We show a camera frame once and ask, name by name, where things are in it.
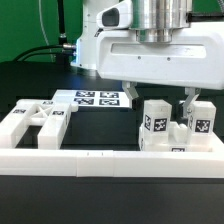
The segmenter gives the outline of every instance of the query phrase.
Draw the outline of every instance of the silver pipe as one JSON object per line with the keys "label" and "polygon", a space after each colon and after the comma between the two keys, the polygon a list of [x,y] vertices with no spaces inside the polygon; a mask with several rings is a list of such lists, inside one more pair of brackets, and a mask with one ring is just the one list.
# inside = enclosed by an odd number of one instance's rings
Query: silver pipe
{"label": "silver pipe", "polygon": [[186,13],[192,0],[132,0],[139,42],[170,42],[173,29],[188,27]]}

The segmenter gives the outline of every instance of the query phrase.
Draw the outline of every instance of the black surface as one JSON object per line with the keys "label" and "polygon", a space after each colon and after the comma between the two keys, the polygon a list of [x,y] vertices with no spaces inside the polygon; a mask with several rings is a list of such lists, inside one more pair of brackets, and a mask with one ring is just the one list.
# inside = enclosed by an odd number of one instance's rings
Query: black surface
{"label": "black surface", "polygon": [[0,63],[0,112],[11,110],[19,99],[51,99],[58,89],[120,91],[121,83],[102,80],[85,71],[53,63]]}
{"label": "black surface", "polygon": [[224,180],[1,177],[4,224],[217,224]]}

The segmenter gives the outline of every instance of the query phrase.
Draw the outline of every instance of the white base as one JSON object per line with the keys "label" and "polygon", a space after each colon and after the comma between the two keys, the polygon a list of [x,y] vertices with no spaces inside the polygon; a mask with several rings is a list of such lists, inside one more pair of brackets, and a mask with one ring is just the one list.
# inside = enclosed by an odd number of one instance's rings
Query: white base
{"label": "white base", "polygon": [[217,148],[210,153],[2,149],[0,175],[224,178],[223,144],[217,142]]}

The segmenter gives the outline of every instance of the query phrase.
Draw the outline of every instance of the white foam block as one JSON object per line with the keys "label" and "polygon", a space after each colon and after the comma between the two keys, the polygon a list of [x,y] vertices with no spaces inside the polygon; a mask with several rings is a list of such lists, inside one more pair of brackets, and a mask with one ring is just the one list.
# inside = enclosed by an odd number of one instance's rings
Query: white foam block
{"label": "white foam block", "polygon": [[144,102],[143,136],[147,144],[168,143],[171,105],[164,100]]}
{"label": "white foam block", "polygon": [[77,154],[78,177],[113,177],[113,151],[79,151]]}
{"label": "white foam block", "polygon": [[56,104],[38,134],[38,148],[60,149],[70,117],[70,104]]}
{"label": "white foam block", "polygon": [[76,176],[76,152],[52,150],[0,150],[1,175]]}
{"label": "white foam block", "polygon": [[224,153],[114,152],[114,177],[223,178]]}
{"label": "white foam block", "polygon": [[15,148],[28,129],[26,119],[36,111],[34,104],[17,105],[0,123],[0,148]]}

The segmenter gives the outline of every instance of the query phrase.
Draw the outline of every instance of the white plastic housing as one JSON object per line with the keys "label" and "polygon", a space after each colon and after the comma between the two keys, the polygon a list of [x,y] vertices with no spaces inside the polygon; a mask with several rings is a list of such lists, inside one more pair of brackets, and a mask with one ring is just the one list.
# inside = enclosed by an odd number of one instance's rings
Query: white plastic housing
{"label": "white plastic housing", "polygon": [[104,31],[97,41],[102,78],[206,89],[224,88],[224,23],[192,23],[169,44],[140,44],[136,32]]}
{"label": "white plastic housing", "polygon": [[118,2],[119,0],[83,0],[83,31],[76,42],[76,60],[71,63],[72,66],[96,69],[96,40],[99,29],[96,16]]}
{"label": "white plastic housing", "polygon": [[[105,27],[102,22],[103,14],[110,9],[117,9],[119,11],[119,25],[116,27]],[[99,28],[106,29],[125,29],[131,26],[133,21],[133,4],[131,0],[125,0],[121,3],[114,5],[102,12],[100,12],[96,17],[97,25]]]}

